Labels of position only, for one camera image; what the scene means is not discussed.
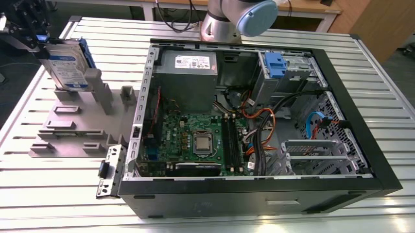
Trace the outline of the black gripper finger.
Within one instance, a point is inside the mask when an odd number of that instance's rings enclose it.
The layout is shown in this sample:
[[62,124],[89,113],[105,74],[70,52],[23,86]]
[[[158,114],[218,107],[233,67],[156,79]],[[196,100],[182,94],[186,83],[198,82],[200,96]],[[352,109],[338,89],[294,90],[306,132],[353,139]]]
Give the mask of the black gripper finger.
[[49,38],[47,27],[49,17],[43,12],[23,12],[22,21],[23,27],[29,31],[29,36],[35,37],[39,42],[46,42]]
[[39,42],[35,37],[30,37],[26,28],[18,27],[15,23],[9,23],[6,43],[14,48],[34,53],[35,58],[47,58],[46,42]]

